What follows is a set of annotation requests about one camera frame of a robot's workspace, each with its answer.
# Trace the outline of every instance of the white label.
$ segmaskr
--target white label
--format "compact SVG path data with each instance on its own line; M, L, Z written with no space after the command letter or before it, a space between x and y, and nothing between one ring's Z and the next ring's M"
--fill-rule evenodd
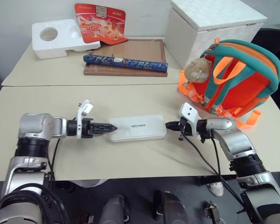
M123 61L123 58L121 58L121 57L114 58L114 62L122 62L122 61Z
M97 17L107 18L107 7L104 6L96 6Z

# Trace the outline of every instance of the red cardboard package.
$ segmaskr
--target red cardboard package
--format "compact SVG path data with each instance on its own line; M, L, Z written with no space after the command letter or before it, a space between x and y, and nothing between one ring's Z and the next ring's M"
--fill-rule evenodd
M122 10L91 4L75 4L76 17L85 43L102 41L113 45L124 37L126 13Z

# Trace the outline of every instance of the stuffed animal keychain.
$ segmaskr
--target stuffed animal keychain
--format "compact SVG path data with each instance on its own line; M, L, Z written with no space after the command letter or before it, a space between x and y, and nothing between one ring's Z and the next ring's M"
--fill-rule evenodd
M185 77L193 83L203 83L210 75L211 61L204 57L198 58L188 64L184 70Z

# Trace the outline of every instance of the white storage box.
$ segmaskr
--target white storage box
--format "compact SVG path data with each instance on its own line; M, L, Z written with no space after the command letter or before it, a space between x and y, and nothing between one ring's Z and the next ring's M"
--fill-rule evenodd
M250 42L266 17L239 0L171 0L165 45L184 69L215 38Z

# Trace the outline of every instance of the white shoe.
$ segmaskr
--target white shoe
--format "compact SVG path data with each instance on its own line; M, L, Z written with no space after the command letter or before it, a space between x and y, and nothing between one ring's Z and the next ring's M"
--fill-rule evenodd
M217 197L222 197L224 193L224 188L222 182L211 183L207 185L210 192Z

